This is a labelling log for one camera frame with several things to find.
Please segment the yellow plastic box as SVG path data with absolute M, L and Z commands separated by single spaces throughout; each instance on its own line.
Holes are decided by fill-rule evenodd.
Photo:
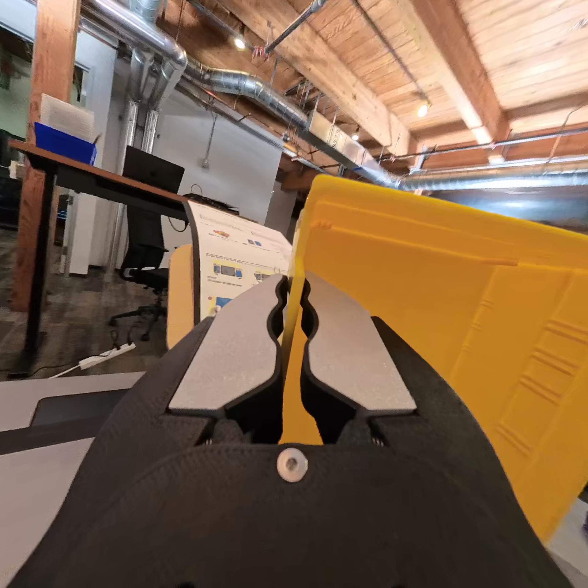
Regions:
M 400 335 L 548 542 L 587 482 L 587 236 L 319 175 L 296 238 L 295 300 L 309 270 Z

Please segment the rectangular metal duct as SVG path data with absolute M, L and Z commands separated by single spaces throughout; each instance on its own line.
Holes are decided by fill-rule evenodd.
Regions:
M 388 173 L 366 148 L 320 113 L 313 111 L 309 114 L 305 128 L 299 135 L 363 179 L 381 187 L 401 188 L 402 180 L 399 176 Z

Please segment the blue plastic bin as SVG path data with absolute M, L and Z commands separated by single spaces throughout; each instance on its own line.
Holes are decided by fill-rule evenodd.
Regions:
M 98 153 L 96 144 L 64 133 L 61 130 L 40 122 L 35 122 L 33 126 L 35 130 L 35 145 L 39 149 L 73 159 L 83 164 L 91 166 L 95 164 Z

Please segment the round silver ventilation duct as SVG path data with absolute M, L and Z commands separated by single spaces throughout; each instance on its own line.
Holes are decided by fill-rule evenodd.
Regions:
M 176 40 L 124 4 L 118 1 L 82 1 L 82 11 L 94 22 L 107 26 L 133 49 L 162 57 L 160 77 L 149 99 L 151 109 L 160 109 L 161 103 L 181 78 L 185 78 L 189 83 L 207 90 L 244 96 L 295 128 L 307 128 L 307 115 L 267 82 L 247 72 L 211 68 L 190 59 Z

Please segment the printed instruction sheet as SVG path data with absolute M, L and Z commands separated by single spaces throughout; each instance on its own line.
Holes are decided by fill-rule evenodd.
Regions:
M 292 245 L 276 230 L 217 208 L 185 203 L 198 323 L 273 275 L 287 275 Z

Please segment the black laptop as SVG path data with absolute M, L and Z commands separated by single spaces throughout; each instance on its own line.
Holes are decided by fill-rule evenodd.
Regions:
M 127 146 L 122 176 L 173 194 L 179 193 L 185 168 Z

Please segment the black sprinkler pipe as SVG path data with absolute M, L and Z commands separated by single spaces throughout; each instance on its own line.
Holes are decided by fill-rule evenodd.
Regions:
M 274 40 L 264 47 L 254 46 L 252 56 L 267 58 L 285 39 L 301 27 L 313 14 L 319 12 L 327 1 L 312 1 Z

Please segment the stack of clear trays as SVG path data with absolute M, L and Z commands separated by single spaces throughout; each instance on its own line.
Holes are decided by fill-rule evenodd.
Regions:
M 94 143 L 96 138 L 95 115 L 47 94 L 41 95 L 39 122 L 68 135 Z

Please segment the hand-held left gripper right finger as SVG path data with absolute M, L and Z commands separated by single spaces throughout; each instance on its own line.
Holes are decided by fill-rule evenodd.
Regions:
M 369 311 L 316 273 L 300 298 L 306 336 L 300 395 L 322 442 L 335 444 L 348 422 L 406 416 L 416 402 Z

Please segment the white power strip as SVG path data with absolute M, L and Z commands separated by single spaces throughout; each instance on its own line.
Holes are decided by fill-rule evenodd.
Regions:
M 120 356 L 122 356 L 130 351 L 133 351 L 135 349 L 136 349 L 135 343 L 125 343 L 117 348 L 110 349 L 110 350 L 103 352 L 99 355 L 93 355 L 90 357 L 86 357 L 86 358 L 80 360 L 77 363 L 77 366 L 82 371 L 87 370 L 87 369 L 91 369 L 97 365 L 103 364 L 111 359 L 115 359 L 117 357 L 120 357 Z

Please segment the wooden desk with black legs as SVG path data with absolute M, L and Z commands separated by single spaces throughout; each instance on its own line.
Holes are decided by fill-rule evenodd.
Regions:
M 25 379 L 34 374 L 33 365 L 41 349 L 45 332 L 40 331 L 45 279 L 47 275 L 47 253 L 49 243 L 50 216 L 54 188 L 56 185 L 75 192 L 98 196 L 104 200 L 131 205 L 156 212 L 160 215 L 187 220 L 187 213 L 180 208 L 188 203 L 198 203 L 195 196 L 182 196 L 151 187 L 145 183 L 105 171 L 96 166 L 43 150 L 31 143 L 10 140 L 11 148 L 23 153 L 30 167 L 43 174 L 38 222 L 33 230 L 32 268 L 30 297 L 27 310 L 26 333 L 22 348 L 14 366 L 7 370 L 8 379 Z

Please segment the black office chair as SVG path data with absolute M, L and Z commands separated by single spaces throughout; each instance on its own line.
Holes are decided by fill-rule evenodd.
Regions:
M 160 215 L 137 207 L 127 208 L 128 249 L 118 270 L 119 277 L 126 282 L 140 285 L 151 290 L 156 296 L 155 302 L 147 306 L 111 316 L 110 327 L 123 318 L 146 318 L 145 331 L 141 341 L 150 340 L 151 330 L 159 318 L 167 317 L 167 309 L 163 305 L 163 297 L 168 292 L 169 269 L 162 268 L 164 254 L 164 236 Z

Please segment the black backpack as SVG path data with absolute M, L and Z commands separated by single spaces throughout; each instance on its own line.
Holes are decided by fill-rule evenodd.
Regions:
M 183 194 L 183 197 L 203 206 L 215 208 L 235 216 L 240 215 L 239 209 L 237 207 L 204 195 L 202 187 L 197 183 L 192 184 L 190 191 L 186 194 Z

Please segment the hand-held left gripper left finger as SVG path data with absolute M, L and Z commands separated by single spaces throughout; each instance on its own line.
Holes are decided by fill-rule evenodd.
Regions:
M 275 274 L 242 292 L 212 319 L 168 410 L 226 418 L 253 442 L 275 444 L 283 432 L 283 365 L 278 342 L 288 278 Z

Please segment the wooden pillar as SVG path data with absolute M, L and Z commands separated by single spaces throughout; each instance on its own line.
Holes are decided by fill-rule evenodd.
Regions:
M 80 11 L 80 1 L 37 2 L 27 143 L 35 144 L 34 123 L 40 121 L 43 94 L 70 101 Z M 25 164 L 11 298 L 15 312 L 27 312 L 30 303 L 44 178 Z

